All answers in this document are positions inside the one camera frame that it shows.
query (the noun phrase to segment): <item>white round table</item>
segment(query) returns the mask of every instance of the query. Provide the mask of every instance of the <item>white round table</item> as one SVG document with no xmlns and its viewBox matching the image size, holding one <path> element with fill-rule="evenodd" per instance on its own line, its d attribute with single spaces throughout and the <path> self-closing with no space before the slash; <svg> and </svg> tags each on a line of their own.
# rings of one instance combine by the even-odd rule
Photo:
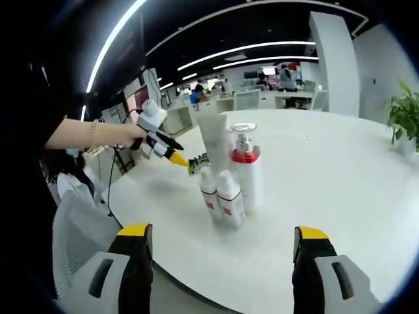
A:
<svg viewBox="0 0 419 314">
<path fill-rule="evenodd" d="M 330 113 L 236 111 L 256 122 L 266 206 L 238 231 L 213 225 L 198 177 L 153 156 L 111 188 L 123 225 L 153 224 L 154 260 L 197 293 L 240 313 L 292 313 L 294 227 L 320 228 L 385 302 L 419 248 L 419 163 L 391 146 L 382 124 Z M 195 128 L 187 158 L 205 151 Z"/>
</svg>

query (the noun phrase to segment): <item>ceiling light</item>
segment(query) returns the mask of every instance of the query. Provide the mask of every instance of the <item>ceiling light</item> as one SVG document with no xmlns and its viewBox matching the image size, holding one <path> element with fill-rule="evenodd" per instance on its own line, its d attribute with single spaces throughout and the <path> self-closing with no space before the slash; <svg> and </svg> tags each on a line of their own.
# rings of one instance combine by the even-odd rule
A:
<svg viewBox="0 0 419 314">
<path fill-rule="evenodd" d="M 195 61 L 190 62 L 188 64 L 182 65 L 177 70 L 180 71 L 180 70 L 186 69 L 187 67 L 190 67 L 191 65 L 203 62 L 203 61 L 211 59 L 211 58 L 222 56 L 223 54 L 230 54 L 231 52 L 241 51 L 241 50 L 251 49 L 251 48 L 266 47 L 266 46 L 277 46 L 277 45 L 281 45 L 281 44 L 311 44 L 311 45 L 315 45 L 316 43 L 313 42 L 313 41 L 276 41 L 276 42 L 272 42 L 272 43 L 250 44 L 249 46 L 243 46 L 243 47 L 238 47 L 238 48 L 218 52 L 216 54 L 212 54 L 210 56 L 195 60 Z"/>
<path fill-rule="evenodd" d="M 188 75 L 187 77 L 183 77 L 182 80 L 190 79 L 191 77 L 195 77 L 196 75 L 198 75 L 198 73 L 194 73 L 194 74 Z"/>
<path fill-rule="evenodd" d="M 242 63 L 249 63 L 249 62 L 256 62 L 256 61 L 266 61 L 266 60 L 280 60 L 280 59 L 300 59 L 300 60 L 319 60 L 318 57 L 297 57 L 297 56 L 282 56 L 282 57 L 267 57 L 267 58 L 257 58 L 257 59 L 250 59 L 250 60 L 243 60 L 232 62 L 228 64 L 219 65 L 217 67 L 213 67 L 213 70 L 222 69 L 224 67 L 232 67 L 233 65 L 238 65 Z"/>
<path fill-rule="evenodd" d="M 163 89 L 165 89 L 167 87 L 170 87 L 171 85 L 173 85 L 173 83 L 166 84 L 166 85 L 160 87 L 160 90 L 163 90 Z"/>
<path fill-rule="evenodd" d="M 131 16 L 146 2 L 146 0 L 137 0 L 134 4 L 125 12 L 125 14 L 120 18 L 119 22 L 116 26 L 112 29 L 111 34 L 108 36 L 105 44 L 103 45 L 102 49 L 100 50 L 99 56 L 96 60 L 96 63 L 93 66 L 92 74 L 90 75 L 89 83 L 87 84 L 86 93 L 90 93 L 93 87 L 94 80 L 96 75 L 98 74 L 99 67 L 109 50 L 109 47 L 112 45 L 113 41 L 117 37 L 118 33 L 124 27 L 125 23 L 131 18 Z"/>
<path fill-rule="evenodd" d="M 84 121 L 84 114 L 85 113 L 86 113 L 86 105 L 83 105 L 83 109 L 81 109 L 81 117 L 80 117 L 81 122 Z"/>
</svg>

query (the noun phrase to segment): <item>white lotion tube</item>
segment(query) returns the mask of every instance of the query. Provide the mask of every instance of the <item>white lotion tube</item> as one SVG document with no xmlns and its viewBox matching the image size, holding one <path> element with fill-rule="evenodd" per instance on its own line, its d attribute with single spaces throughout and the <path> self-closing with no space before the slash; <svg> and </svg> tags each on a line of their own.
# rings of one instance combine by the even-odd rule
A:
<svg viewBox="0 0 419 314">
<path fill-rule="evenodd" d="M 208 114 L 199 116 L 196 120 L 214 176 L 222 170 L 230 169 L 229 152 L 232 150 L 232 145 L 227 131 L 227 116 Z"/>
</svg>

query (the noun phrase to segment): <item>face mask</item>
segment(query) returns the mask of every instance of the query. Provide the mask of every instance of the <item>face mask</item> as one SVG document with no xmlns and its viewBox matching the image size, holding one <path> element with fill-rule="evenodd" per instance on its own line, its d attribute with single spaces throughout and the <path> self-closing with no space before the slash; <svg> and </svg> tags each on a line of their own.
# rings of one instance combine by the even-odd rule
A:
<svg viewBox="0 0 419 314">
<path fill-rule="evenodd" d="M 68 148 L 65 150 L 65 152 L 74 158 L 79 156 L 79 150 L 77 148 Z"/>
</svg>

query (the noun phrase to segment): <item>office chair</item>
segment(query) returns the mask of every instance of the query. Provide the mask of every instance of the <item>office chair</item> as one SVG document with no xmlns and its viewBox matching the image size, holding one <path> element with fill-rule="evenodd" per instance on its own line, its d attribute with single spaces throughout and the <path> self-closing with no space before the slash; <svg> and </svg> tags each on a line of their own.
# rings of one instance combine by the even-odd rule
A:
<svg viewBox="0 0 419 314">
<path fill-rule="evenodd" d="M 323 111 L 327 102 L 327 90 L 316 90 L 310 104 L 310 110 Z"/>
<path fill-rule="evenodd" d="M 73 191 L 61 200 L 52 225 L 52 268 L 58 299 L 71 288 L 74 274 L 96 253 L 107 252 L 121 229 Z"/>
<path fill-rule="evenodd" d="M 259 108 L 260 90 L 248 90 L 234 93 L 233 110 L 251 110 Z"/>
</svg>

